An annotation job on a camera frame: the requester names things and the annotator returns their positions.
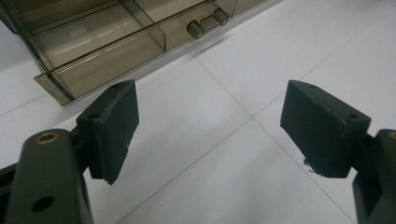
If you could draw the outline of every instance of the drawer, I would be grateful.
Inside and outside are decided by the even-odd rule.
[[[0,0],[0,16],[65,105],[169,49],[225,25],[241,0]]]

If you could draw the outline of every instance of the hole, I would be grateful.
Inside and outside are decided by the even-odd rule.
[[[350,119],[356,119],[358,116],[354,114],[348,114],[347,115]]]
[[[58,133],[43,133],[37,137],[35,142],[37,144],[47,144],[55,141],[59,137]]]
[[[32,206],[32,210],[34,212],[42,212],[42,211],[46,210],[47,208],[49,208],[53,204],[54,201],[55,201],[55,199],[52,196],[43,197],[43,198],[35,201],[35,203]]]
[[[100,118],[100,114],[98,113],[94,113],[94,114],[90,114],[88,116],[89,119],[99,119]]]

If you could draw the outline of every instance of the black plastic part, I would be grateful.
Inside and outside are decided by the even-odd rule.
[[[353,147],[364,139],[370,121],[319,87],[289,81],[280,126],[319,175],[348,175]]]
[[[358,197],[357,192],[364,186],[354,183],[355,203],[360,224],[391,224],[396,221],[396,131],[380,130],[371,145],[378,176],[377,189],[366,190]],[[374,198],[375,205],[367,198]]]
[[[92,223],[82,178],[68,131],[33,135],[23,145],[7,223]]]
[[[13,164],[0,170],[0,223],[4,223],[6,220],[7,205],[16,167],[17,165]]]
[[[77,124],[81,141],[92,149],[92,178],[117,180],[138,123],[134,80],[111,86],[82,112]]]

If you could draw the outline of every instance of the metal screw hole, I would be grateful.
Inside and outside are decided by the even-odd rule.
[[[59,137],[58,133],[43,133],[37,137],[35,142],[37,144],[43,145],[55,141],[56,139],[58,139],[58,137]]]

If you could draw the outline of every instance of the floor tile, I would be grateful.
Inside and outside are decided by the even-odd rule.
[[[352,222],[251,120],[121,223]]]
[[[396,71],[396,45],[393,40],[396,32],[389,30],[395,20],[396,12],[388,11],[383,18],[303,79],[371,117],[371,135],[376,134],[379,129],[396,129],[396,104],[393,97],[396,86],[393,78]],[[356,172],[352,171],[347,179],[327,179],[310,173],[310,168],[304,166],[304,156],[300,150],[279,127],[283,101],[284,94],[255,118],[348,216],[356,221],[351,187]]]
[[[21,38],[0,22],[0,115],[47,94],[33,78],[40,74]]]
[[[190,55],[136,83],[140,124],[119,180],[87,185],[95,223],[114,223],[251,116]]]
[[[303,77],[353,36],[340,34],[330,21],[285,0],[188,48],[255,115],[283,91],[288,79]]]

